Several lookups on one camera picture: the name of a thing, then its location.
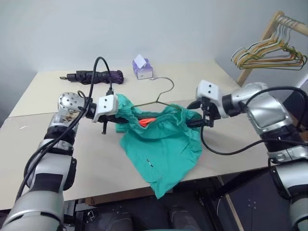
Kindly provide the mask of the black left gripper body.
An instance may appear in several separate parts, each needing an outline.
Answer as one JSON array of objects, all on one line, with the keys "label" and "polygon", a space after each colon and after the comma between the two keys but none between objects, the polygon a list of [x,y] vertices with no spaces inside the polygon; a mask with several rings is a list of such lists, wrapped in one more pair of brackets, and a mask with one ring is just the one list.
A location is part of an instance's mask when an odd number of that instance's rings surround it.
[{"label": "black left gripper body", "polygon": [[105,135],[107,131],[107,123],[112,122],[112,123],[118,123],[118,119],[114,115],[101,115],[98,118],[98,122],[102,123],[102,134]]}]

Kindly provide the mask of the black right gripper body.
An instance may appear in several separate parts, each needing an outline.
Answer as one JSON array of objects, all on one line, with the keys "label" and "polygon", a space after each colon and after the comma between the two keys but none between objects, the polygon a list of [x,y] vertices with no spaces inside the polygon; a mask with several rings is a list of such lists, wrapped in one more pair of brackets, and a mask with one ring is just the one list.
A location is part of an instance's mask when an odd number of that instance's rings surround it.
[{"label": "black right gripper body", "polygon": [[203,121],[205,126],[212,128],[214,121],[220,119],[217,106],[207,97],[201,99],[201,109],[203,111]]}]

